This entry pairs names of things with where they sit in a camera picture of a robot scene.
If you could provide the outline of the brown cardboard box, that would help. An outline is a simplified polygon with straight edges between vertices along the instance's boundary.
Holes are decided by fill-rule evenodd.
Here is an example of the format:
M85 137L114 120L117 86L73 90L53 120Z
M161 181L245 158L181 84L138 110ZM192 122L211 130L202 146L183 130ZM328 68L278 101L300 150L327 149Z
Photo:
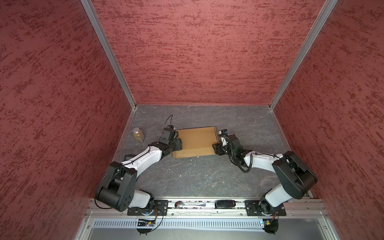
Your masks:
M214 144L218 143L215 127L178 130L182 150L173 152L175 159L215 155Z

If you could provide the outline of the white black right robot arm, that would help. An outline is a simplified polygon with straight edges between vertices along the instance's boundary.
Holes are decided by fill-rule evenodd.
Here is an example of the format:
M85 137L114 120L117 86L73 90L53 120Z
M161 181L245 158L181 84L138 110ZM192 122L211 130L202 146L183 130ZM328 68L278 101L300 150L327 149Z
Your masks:
M257 207L265 216L275 213L280 205L291 199L302 199L318 182L316 174L292 151L282 155L261 154L229 142L213 144L213 149L216 155L229 156L231 163L243 173L257 168L277 175L280 184L266 192Z

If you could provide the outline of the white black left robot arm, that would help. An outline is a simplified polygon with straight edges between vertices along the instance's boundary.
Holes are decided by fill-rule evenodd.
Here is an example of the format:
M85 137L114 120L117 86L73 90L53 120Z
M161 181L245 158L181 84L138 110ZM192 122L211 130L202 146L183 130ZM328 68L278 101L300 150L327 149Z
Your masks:
M112 162L100 181L95 201L107 205L107 209L123 212L128 208L152 209L153 195L136 189L137 178L150 166L172 152L182 150L182 140L165 145L151 143L143 152L122 163Z

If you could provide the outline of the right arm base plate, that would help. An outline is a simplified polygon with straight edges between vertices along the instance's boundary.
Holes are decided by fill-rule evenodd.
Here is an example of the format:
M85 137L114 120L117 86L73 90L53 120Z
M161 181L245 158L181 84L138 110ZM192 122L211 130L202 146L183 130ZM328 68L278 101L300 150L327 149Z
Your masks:
M248 217L284 217L287 215L283 204L272 207L267 201L259 200L246 200L244 204Z

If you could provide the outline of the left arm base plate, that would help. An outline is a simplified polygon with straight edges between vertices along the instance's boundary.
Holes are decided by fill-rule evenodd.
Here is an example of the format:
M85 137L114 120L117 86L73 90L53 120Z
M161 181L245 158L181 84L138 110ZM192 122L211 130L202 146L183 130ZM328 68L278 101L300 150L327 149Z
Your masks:
M128 216L155 217L156 214L166 216L168 212L168 200L153 200L146 209L128 208Z

